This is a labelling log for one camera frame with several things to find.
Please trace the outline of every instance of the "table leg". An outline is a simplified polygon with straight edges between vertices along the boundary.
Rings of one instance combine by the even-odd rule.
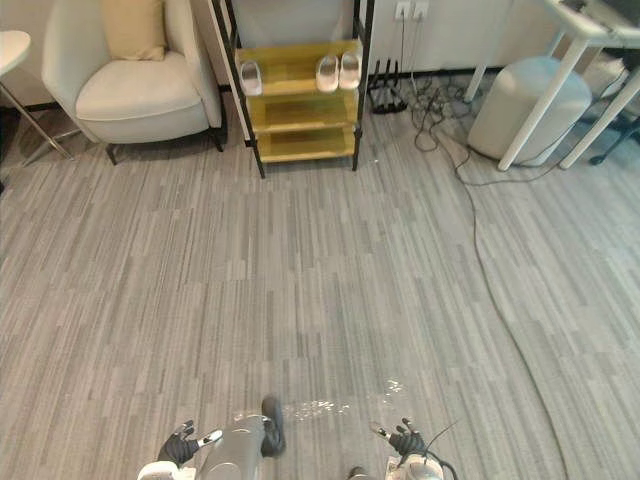
[[[492,25],[491,31],[494,32],[493,37],[491,37],[491,41],[489,42],[489,47],[487,47],[483,62],[478,65],[473,72],[471,83],[469,83],[469,87],[467,87],[467,91],[464,94],[465,102],[470,102],[471,100],[473,100],[473,97],[475,97],[476,92],[478,91],[478,87],[480,86],[480,82],[482,81],[482,77],[484,76],[484,72],[487,69],[487,65],[489,65],[496,54],[496,50],[498,49],[498,42],[504,34],[504,29],[507,26],[507,18],[509,17],[509,13],[511,13],[513,3],[514,0],[511,0],[507,8],[505,8],[502,12],[502,15],[498,15],[496,17],[495,23]]]
[[[618,116],[620,111],[625,107],[633,97],[640,92],[640,68],[636,68],[635,72],[631,76],[631,79],[627,82],[627,85],[618,93],[616,98],[613,99],[611,104],[604,111],[600,119],[591,127],[591,130],[578,142],[578,144],[571,150],[562,162],[560,167],[563,169],[569,168],[574,162],[582,155],[589,145],[607,128],[607,125]]]
[[[560,29],[555,34],[555,36],[553,37],[553,40],[551,40],[551,43],[547,47],[547,52],[545,53],[547,57],[550,57],[553,55],[553,52],[555,52],[556,48],[558,48],[558,45],[560,44],[560,40],[562,40],[562,37],[564,37],[564,30]]]
[[[500,163],[498,164],[499,170],[505,171],[511,166],[516,156],[520,153],[520,150],[522,150],[522,147],[540,122],[540,119],[549,108],[549,105],[553,102],[553,99],[556,97],[558,91],[562,87],[562,84],[571,74],[573,67],[575,67],[578,60],[580,60],[580,57],[586,50],[587,45],[587,40],[583,38],[576,38],[571,42],[571,46],[562,59],[560,68],[551,80],[551,83],[536,102],[533,110],[525,120],[522,127],[520,127],[516,137],[513,139],[513,142],[509,145],[504,157],[500,160]]]
[[[51,135],[49,135],[47,132],[45,132],[42,129],[42,127],[38,124],[38,122],[36,122],[36,119],[33,118],[33,116],[20,104],[20,102],[18,102],[18,99],[14,97],[11,94],[11,92],[9,92],[9,90],[7,90],[7,88],[1,83],[0,83],[0,91],[2,91],[2,93],[5,94],[9,100],[11,100],[11,103],[13,103],[13,105],[27,120],[29,120],[31,125],[33,125],[33,128],[35,128],[38,131],[38,133],[42,135],[53,148],[55,148],[62,156],[66,157],[67,159],[69,160],[73,159],[73,156],[71,156],[71,154],[67,152],[64,148],[62,148],[62,145],[60,145]]]

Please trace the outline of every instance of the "white table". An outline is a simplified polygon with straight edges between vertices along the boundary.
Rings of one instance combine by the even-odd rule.
[[[0,77],[7,72],[10,72],[15,67],[20,65],[29,55],[29,49],[31,47],[31,37],[28,33],[20,32],[17,30],[9,30],[6,32],[0,32]],[[71,132],[63,133],[56,137],[51,137],[45,132],[42,127],[36,122],[35,118],[20,104],[17,98],[15,98],[7,88],[0,83],[0,91],[7,96],[7,98],[13,103],[18,111],[24,115],[24,117],[31,122],[33,127],[42,135],[47,143],[38,148],[25,162],[25,165],[33,162],[44,151],[48,145],[51,145],[58,152],[64,155],[66,158],[72,159],[73,157],[58,143],[58,140],[74,135],[80,130],[72,130]]]
[[[589,12],[604,23],[599,23],[592,18],[575,12],[560,3],[560,0],[536,0],[545,6],[546,10],[559,25],[559,31],[554,37],[547,55],[551,55],[564,35],[571,37],[571,45],[565,53],[560,68],[548,85],[545,92],[538,99],[533,110],[525,120],[524,124],[516,134],[513,142],[507,149],[504,157],[498,164],[498,169],[504,171],[511,166],[516,156],[527,142],[540,119],[553,102],[558,91],[564,84],[569,74],[576,66],[580,57],[588,47],[617,47],[617,48],[639,48],[640,49],[640,28],[634,28],[625,19],[618,16],[606,5],[598,4],[597,0],[589,6]],[[498,42],[504,32],[506,20],[513,8],[514,0],[510,0],[508,7],[501,15],[496,16],[494,25],[495,35],[490,42],[489,49],[481,65],[476,67],[469,88],[465,94],[465,100],[471,101],[475,96],[482,76],[495,55]],[[562,168],[568,168],[586,150],[589,144],[606,128],[606,126],[622,110],[626,103],[640,91],[640,72],[635,72],[631,81],[618,94],[609,108],[602,115],[600,120],[593,126],[591,131],[582,139],[571,153],[560,163]]]

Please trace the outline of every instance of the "wall socket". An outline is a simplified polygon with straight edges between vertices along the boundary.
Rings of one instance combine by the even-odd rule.
[[[421,1],[416,2],[416,6],[413,9],[413,19],[417,22],[422,22],[427,19],[427,12],[429,11],[429,2]]]
[[[396,15],[395,19],[402,21],[409,20],[409,10],[411,10],[411,2],[398,2],[396,3]]]

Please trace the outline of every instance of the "white wall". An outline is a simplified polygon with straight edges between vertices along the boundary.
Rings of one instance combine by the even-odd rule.
[[[0,28],[24,30],[33,39],[29,58],[3,77],[27,105],[52,101],[40,81],[40,64],[44,26],[53,1],[0,0]],[[507,1],[431,0],[420,28],[414,22],[405,25],[405,70],[411,69],[414,38],[413,70],[473,67],[483,57],[494,19]],[[233,0],[233,4],[245,46],[328,41],[348,37],[351,31],[352,0]],[[393,20],[395,4],[396,0],[376,1],[372,64],[376,58],[400,57],[401,23]],[[543,51],[553,30],[538,0],[516,0],[494,64],[504,65]],[[213,64],[219,82],[227,83],[219,59]]]
[[[405,23],[404,69],[470,68],[485,53],[494,21],[509,0],[430,0],[423,23]],[[394,20],[396,0],[377,0],[371,64],[377,58],[400,59],[402,22]],[[365,0],[362,0],[364,12]],[[322,42],[351,33],[353,1],[348,0],[233,0],[243,45],[281,45]],[[508,19],[495,65],[543,51],[553,36],[553,25],[537,0],[516,0]]]
[[[54,0],[0,0],[0,30],[31,35],[27,59],[2,77],[2,83],[25,105],[53,102],[40,80],[44,27]],[[2,104],[8,105],[2,98]]]

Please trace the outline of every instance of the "white armchair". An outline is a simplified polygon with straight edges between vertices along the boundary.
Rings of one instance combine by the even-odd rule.
[[[163,61],[112,60],[100,0],[57,0],[47,25],[42,80],[94,142],[169,140],[211,129],[226,142],[226,116],[190,0],[165,0]]]

